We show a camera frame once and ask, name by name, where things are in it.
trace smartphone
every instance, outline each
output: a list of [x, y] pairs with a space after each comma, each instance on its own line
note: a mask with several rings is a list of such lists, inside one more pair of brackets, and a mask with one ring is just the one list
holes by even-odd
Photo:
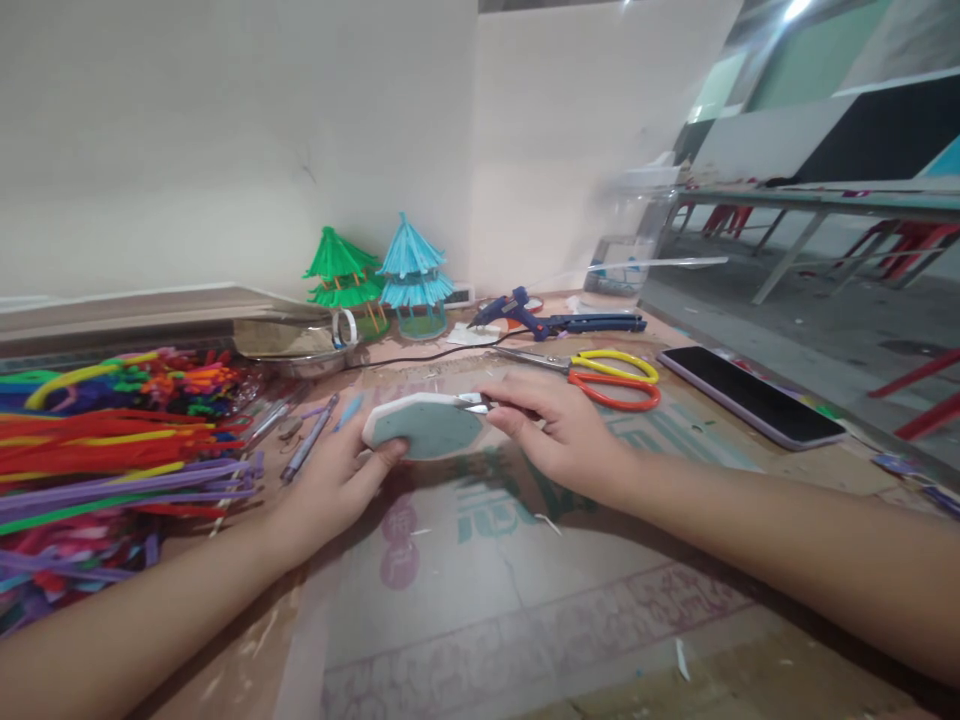
[[664, 350], [658, 359], [788, 450], [827, 445], [846, 434], [839, 423], [705, 347]]

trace hand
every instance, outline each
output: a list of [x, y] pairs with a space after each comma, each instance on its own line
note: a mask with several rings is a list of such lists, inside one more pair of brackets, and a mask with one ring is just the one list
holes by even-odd
[[604, 505], [620, 505], [623, 488], [636, 476], [637, 455], [607, 430], [583, 391], [555, 375], [516, 370], [478, 389], [546, 421], [541, 429], [512, 407], [498, 407], [487, 415], [544, 475]]
[[406, 454], [409, 444], [396, 439], [378, 447], [366, 462], [358, 457], [366, 449], [360, 434], [368, 415], [359, 413], [317, 444], [267, 518], [268, 540], [285, 570], [353, 525]]

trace scissor blade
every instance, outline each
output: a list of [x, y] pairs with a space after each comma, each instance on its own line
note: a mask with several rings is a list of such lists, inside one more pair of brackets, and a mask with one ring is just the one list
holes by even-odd
[[512, 357], [514, 360], [520, 360], [522, 362], [532, 363], [533, 365], [539, 365], [540, 367], [545, 367], [549, 370], [559, 370], [561, 372], [566, 371], [567, 367], [570, 365], [570, 361], [564, 358], [553, 357], [552, 355], [538, 355], [537, 353], [528, 353], [523, 350], [511, 350], [509, 348], [494, 348], [501, 355], [506, 355]]
[[493, 409], [490, 399], [482, 393], [464, 393], [458, 395], [453, 401], [453, 406], [460, 410], [472, 412], [475, 415], [486, 415]]

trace small scissors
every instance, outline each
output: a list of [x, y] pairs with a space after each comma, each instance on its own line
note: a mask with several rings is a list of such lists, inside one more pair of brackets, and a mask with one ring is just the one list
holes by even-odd
[[[614, 410], [623, 412], [644, 412], [653, 410], [660, 404], [660, 390], [655, 383], [659, 382], [660, 374], [650, 363], [641, 360], [633, 355], [618, 352], [617, 350], [587, 350], [580, 352], [569, 359], [553, 357], [550, 355], [537, 355], [523, 350], [508, 350], [506, 348], [494, 348], [501, 355], [507, 355], [517, 360], [533, 363], [540, 367], [562, 372], [567, 376], [567, 382], [576, 385], [584, 394], [594, 402], [600, 403]], [[633, 373], [611, 367], [603, 363], [596, 362], [593, 358], [602, 358], [607, 360], [620, 360], [621, 362], [633, 365], [642, 370], [645, 375], [635, 375]], [[590, 368], [598, 374], [583, 373], [574, 370], [575, 366]], [[650, 396], [649, 400], [643, 402], [626, 402], [624, 400], [615, 400], [608, 397], [587, 383], [596, 383], [597, 385], [618, 385], [620, 387], [633, 388]]]

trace power cord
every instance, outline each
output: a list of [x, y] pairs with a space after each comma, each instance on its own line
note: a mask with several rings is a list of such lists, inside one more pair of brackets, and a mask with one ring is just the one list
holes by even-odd
[[437, 360], [438, 358], [442, 358], [446, 355], [452, 355], [453, 353], [460, 352], [461, 350], [471, 350], [473, 348], [478, 348], [478, 347], [495, 347], [496, 345], [499, 345], [507, 338], [514, 337], [516, 335], [523, 335], [524, 333], [528, 333], [528, 332], [530, 332], [530, 330], [527, 330], [527, 329], [514, 330], [512, 333], [507, 333], [499, 340], [494, 340], [493, 342], [490, 342], [490, 343], [483, 343], [481, 345], [461, 345], [460, 347], [455, 347], [450, 350], [444, 350], [442, 353], [437, 353], [436, 355], [429, 355], [425, 358], [393, 358], [392, 360], [380, 360], [379, 362], [364, 363], [362, 365], [347, 365], [347, 367], [345, 367], [344, 370], [357, 370], [365, 367], [380, 367], [382, 365], [392, 365], [395, 362], [428, 362], [430, 360]]

